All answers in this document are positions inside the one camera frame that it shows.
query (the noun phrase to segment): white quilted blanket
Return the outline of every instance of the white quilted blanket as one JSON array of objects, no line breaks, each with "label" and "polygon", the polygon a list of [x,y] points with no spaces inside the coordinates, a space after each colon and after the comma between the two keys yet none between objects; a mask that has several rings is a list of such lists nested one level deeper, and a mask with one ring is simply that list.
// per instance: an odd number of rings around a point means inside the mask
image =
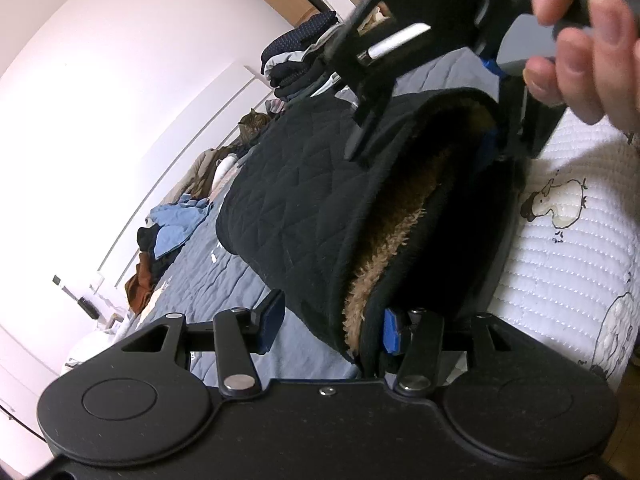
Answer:
[{"label": "white quilted blanket", "polygon": [[616,389],[640,322],[640,157],[568,112],[537,160],[490,311]]}]

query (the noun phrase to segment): bed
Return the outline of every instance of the bed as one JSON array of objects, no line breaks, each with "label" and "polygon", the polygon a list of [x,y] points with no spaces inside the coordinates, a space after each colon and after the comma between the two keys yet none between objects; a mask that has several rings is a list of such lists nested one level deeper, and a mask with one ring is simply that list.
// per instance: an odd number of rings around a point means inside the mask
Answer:
[{"label": "bed", "polygon": [[[462,49],[405,75],[394,92],[456,86],[496,97],[498,79]],[[354,100],[348,89],[337,97]],[[601,375],[612,388],[620,382],[640,322],[638,170],[635,146],[606,120],[585,126],[567,113],[532,163],[518,231],[490,305],[493,314]],[[222,309],[252,308],[268,293],[216,237],[217,214],[230,186],[215,198],[130,331],[170,312],[184,313],[188,322],[211,320]],[[358,373],[290,312],[271,352],[254,361],[265,384],[274,377],[338,379]],[[464,361],[457,367],[462,371]],[[191,371],[215,385],[215,355],[194,354]]]}]

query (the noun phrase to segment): brown fur lining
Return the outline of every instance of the brown fur lining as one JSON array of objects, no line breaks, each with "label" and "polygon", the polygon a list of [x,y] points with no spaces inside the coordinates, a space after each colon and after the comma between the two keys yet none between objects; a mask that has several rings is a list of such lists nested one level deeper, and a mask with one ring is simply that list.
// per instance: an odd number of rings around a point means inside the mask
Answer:
[{"label": "brown fur lining", "polygon": [[[486,131],[493,123],[487,111],[475,103],[458,119],[462,124],[455,126],[466,130],[469,136]],[[344,300],[344,339],[354,355],[359,350],[367,301],[388,263],[398,254],[400,246],[406,245],[411,228],[424,215],[424,203],[438,187],[447,163],[456,158],[455,151],[452,145],[431,156],[420,149],[410,150],[399,159],[380,190],[360,234],[353,279]]]}]

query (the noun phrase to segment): blue clothing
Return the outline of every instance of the blue clothing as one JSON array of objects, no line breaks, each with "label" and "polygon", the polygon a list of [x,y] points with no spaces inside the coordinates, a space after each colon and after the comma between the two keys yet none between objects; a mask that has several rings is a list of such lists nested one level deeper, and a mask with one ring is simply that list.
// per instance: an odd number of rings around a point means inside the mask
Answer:
[{"label": "blue clothing", "polygon": [[156,260],[185,243],[209,213],[209,199],[192,200],[185,193],[175,204],[156,206],[149,218],[160,226],[154,256]]}]

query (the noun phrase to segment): black cable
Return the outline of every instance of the black cable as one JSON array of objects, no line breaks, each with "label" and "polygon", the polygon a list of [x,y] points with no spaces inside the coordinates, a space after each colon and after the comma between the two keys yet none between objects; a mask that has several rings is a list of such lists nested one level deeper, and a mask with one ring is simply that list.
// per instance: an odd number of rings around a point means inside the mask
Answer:
[{"label": "black cable", "polygon": [[27,430],[29,433],[31,433],[33,436],[37,436],[41,441],[43,441],[45,444],[47,443],[46,440],[44,440],[39,434],[37,434],[35,431],[33,431],[29,426],[27,426],[25,423],[23,423],[23,421],[21,421],[19,418],[16,418],[14,415],[12,415],[9,410],[5,409],[4,406],[0,406],[0,410],[2,410],[4,412],[4,414],[6,416],[9,417],[9,420],[15,420],[18,424],[20,424],[25,430]]}]

